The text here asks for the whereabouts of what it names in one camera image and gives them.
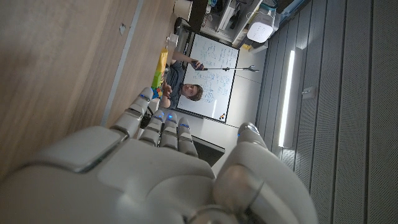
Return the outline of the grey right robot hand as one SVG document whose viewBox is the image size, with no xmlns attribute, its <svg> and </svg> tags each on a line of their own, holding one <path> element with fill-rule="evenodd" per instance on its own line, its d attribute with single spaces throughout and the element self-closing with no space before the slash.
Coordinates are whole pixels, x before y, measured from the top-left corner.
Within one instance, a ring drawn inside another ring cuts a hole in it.
<svg viewBox="0 0 398 224">
<path fill-rule="evenodd" d="M 156 111 L 135 134 L 152 90 L 113 126 L 77 131 L 1 182 L 2 223 L 316 223 L 297 175 L 252 123 L 215 174 L 185 118 Z"/>
</svg>

